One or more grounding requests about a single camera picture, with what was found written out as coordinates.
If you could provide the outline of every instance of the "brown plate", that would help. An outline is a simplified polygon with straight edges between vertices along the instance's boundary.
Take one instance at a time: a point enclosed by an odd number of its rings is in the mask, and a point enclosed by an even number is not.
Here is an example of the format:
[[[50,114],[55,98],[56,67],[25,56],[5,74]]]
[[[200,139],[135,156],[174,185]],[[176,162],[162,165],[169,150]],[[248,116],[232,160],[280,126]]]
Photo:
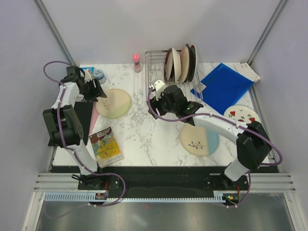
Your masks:
[[[198,73],[198,52],[197,52],[197,48],[196,48],[196,45],[192,45],[191,46],[191,49],[192,49],[192,53],[193,53],[193,57],[194,57],[194,74],[193,74],[193,77],[195,77]]]
[[[186,81],[189,72],[189,50],[186,46],[183,47],[180,53],[180,63],[181,63],[181,75],[179,77],[179,82],[182,83]]]
[[[168,63],[168,60],[169,60],[169,62],[171,62],[170,61],[171,57],[172,57],[172,48],[170,48],[168,50],[167,55],[166,55],[166,59],[165,59],[165,66],[164,66],[164,80],[165,80],[165,82],[167,82],[170,79],[170,75],[171,75],[171,71],[169,71],[169,69],[168,69],[168,66],[170,65]]]
[[[186,47],[188,48],[188,52],[189,52],[189,68],[188,68],[188,74],[187,74],[187,78],[186,78],[185,82],[187,82],[187,80],[189,82],[192,82],[193,77],[194,77],[194,69],[195,69],[195,64],[196,64],[196,58],[195,58],[195,55],[193,54],[193,51],[190,48],[190,46],[188,44],[186,44]]]

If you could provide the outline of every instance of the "dark plate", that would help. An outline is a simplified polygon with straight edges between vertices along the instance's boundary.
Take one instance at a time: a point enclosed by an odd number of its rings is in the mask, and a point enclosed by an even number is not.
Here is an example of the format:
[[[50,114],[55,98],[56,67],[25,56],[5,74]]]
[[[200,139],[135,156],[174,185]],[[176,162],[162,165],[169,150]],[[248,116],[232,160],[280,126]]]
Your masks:
[[[190,48],[188,44],[186,44],[186,47],[188,48],[188,53],[189,53],[189,68],[188,68],[188,75],[187,75],[185,82],[187,82],[187,80],[189,82],[192,82],[193,76],[194,76],[194,69],[196,65],[196,56],[194,55],[192,49]]]

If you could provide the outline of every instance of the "yellow plate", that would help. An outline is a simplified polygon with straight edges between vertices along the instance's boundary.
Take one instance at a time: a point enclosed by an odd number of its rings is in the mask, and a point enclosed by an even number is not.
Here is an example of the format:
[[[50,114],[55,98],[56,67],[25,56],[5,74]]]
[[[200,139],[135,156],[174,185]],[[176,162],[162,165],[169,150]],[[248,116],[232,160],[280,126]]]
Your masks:
[[[131,108],[131,96],[124,90],[111,89],[105,92],[107,98],[97,98],[98,113],[108,119],[117,119],[124,116]]]
[[[219,135],[216,132],[190,124],[184,125],[180,140],[186,151],[196,156],[211,155],[219,145]]]

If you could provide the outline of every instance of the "white wall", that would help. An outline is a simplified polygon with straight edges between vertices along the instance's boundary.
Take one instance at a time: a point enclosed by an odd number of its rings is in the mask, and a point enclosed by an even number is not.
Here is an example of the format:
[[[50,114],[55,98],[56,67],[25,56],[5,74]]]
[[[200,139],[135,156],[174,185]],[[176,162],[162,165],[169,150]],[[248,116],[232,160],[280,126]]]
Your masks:
[[[308,1],[289,1],[253,68],[271,139],[282,151],[282,168],[293,176],[308,215]]]
[[[0,229],[19,231],[50,154],[42,112],[58,87],[42,68],[50,60],[66,60],[31,0],[2,2],[0,31]],[[48,72],[61,79],[65,66]]]
[[[202,62],[246,61],[279,0],[43,0],[75,62],[196,44]]]

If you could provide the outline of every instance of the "metal floor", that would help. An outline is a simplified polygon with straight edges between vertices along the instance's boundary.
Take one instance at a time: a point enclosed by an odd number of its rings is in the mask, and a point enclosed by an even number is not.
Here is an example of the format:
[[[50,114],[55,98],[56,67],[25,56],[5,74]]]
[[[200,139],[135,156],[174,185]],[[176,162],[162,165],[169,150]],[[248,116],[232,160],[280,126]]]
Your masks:
[[[44,202],[37,231],[293,231],[283,195],[249,194],[238,208],[210,203],[119,203],[84,207],[77,202]]]

